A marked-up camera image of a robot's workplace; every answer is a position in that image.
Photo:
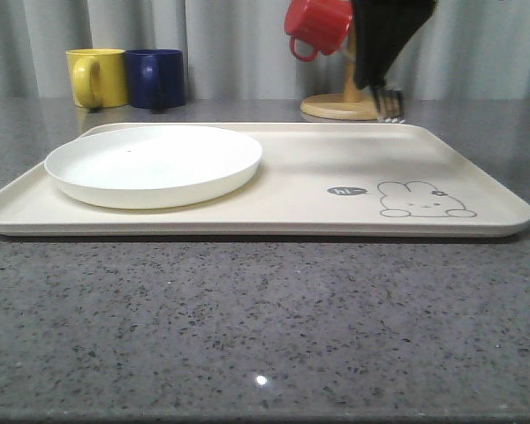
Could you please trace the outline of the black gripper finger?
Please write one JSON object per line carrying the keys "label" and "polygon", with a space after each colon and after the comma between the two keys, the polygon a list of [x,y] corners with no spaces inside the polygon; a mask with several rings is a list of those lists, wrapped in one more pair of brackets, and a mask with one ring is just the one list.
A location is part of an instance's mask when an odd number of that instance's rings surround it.
{"label": "black gripper finger", "polygon": [[398,54],[432,16],[435,7],[433,0],[352,2],[356,87],[385,85],[385,76]]}

